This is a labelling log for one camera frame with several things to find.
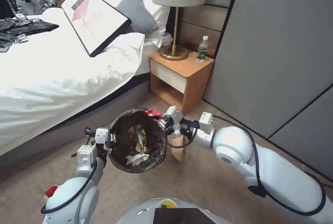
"gray pillow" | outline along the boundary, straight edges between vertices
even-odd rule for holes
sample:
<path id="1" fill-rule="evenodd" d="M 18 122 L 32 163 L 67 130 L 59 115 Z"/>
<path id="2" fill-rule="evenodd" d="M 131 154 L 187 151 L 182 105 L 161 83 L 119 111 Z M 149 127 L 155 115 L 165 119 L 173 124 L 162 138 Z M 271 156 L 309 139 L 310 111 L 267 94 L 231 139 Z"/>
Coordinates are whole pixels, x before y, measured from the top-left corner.
<path id="1" fill-rule="evenodd" d="M 131 19 L 127 32 L 151 33 L 159 28 L 153 16 L 146 9 L 143 0 L 122 0 L 117 10 Z"/>

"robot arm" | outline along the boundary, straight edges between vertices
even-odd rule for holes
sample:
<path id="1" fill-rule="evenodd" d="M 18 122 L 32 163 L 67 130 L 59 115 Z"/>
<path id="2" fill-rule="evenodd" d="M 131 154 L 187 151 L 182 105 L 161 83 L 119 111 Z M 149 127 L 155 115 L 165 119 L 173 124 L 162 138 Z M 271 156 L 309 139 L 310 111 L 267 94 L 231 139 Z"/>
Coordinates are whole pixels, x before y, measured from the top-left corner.
<path id="1" fill-rule="evenodd" d="M 274 151 L 255 144 L 247 129 L 229 120 L 224 119 L 236 127 L 215 132 L 212 125 L 214 117 L 221 118 L 204 112 L 199 121 L 190 121 L 184 119 L 176 106 L 172 106 L 159 124 L 164 128 L 165 136 L 173 132 L 181 133 L 189 139 L 183 146 L 196 143 L 213 152 L 223 163 L 234 167 L 245 176 L 251 192 L 277 202 L 290 218 L 301 219 L 302 223 L 333 223 L 333 204 L 316 178 Z M 96 132 L 86 129 L 85 134 L 95 137 L 95 143 L 82 145 L 77 151 L 78 167 L 72 178 L 58 187 L 41 210 L 46 214 L 43 224 L 90 222 L 99 197 L 97 186 L 106 165 L 106 155 L 116 141 L 109 129 L 99 128 Z"/>
<path id="2" fill-rule="evenodd" d="M 85 130 L 95 138 L 94 145 L 82 145 L 77 151 L 78 166 L 64 184 L 60 185 L 47 204 L 41 209 L 46 214 L 43 224 L 80 223 L 88 224 L 95 211 L 99 198 L 97 188 L 106 165 L 106 155 L 110 151 L 110 130 L 99 128 L 96 132 Z"/>
<path id="3" fill-rule="evenodd" d="M 215 132 L 214 117 L 236 127 Z M 202 113 L 198 123 L 192 122 L 184 119 L 176 106 L 170 107 L 163 118 L 166 132 L 181 133 L 187 136 L 188 144 L 193 142 L 213 152 L 221 162 L 245 176 L 251 192 L 278 203 L 291 218 L 301 219 L 302 223 L 333 223 L 333 204 L 320 181 L 256 144 L 244 127 L 207 112 Z"/>

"plastic bag liner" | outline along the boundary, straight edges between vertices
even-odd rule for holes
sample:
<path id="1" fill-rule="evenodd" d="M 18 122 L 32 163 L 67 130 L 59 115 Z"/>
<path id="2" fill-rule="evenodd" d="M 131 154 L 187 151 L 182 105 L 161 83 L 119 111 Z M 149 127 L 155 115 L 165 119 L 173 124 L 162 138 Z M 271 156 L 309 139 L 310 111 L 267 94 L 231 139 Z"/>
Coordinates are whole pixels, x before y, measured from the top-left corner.
<path id="1" fill-rule="evenodd" d="M 128 173 L 143 173 L 158 166 L 165 158 L 167 153 L 167 140 L 164 139 L 163 130 L 157 123 L 157 120 L 146 114 L 147 109 L 131 108 L 119 115 L 110 126 L 111 133 L 116 135 L 116 148 L 112 149 L 109 158 L 113 165 Z M 149 158 L 141 162 L 139 165 L 126 165 L 126 156 L 135 149 L 136 142 L 133 141 L 128 129 L 141 125 L 146 132 L 147 148 Z"/>

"picture frame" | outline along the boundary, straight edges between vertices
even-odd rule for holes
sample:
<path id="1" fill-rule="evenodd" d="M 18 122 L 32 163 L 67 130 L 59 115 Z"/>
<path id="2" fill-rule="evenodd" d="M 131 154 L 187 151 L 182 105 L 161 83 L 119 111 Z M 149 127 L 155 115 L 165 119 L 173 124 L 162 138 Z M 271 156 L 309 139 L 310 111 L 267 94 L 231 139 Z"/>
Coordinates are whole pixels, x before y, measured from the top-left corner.
<path id="1" fill-rule="evenodd" d="M 100 54 L 132 23 L 104 0 L 64 0 L 61 7 L 90 57 Z"/>

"wooden nightstand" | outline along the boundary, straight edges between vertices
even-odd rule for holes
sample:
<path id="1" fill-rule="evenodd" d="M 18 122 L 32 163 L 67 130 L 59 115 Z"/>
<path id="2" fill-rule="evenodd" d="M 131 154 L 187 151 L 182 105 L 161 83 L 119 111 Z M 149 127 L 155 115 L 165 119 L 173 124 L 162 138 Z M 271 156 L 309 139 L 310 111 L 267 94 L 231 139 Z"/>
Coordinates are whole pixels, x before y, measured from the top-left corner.
<path id="1" fill-rule="evenodd" d="M 189 112 L 204 95 L 214 59 L 196 61 L 196 52 L 182 60 L 169 60 L 158 53 L 150 55 L 150 83 L 153 93 L 183 114 Z"/>

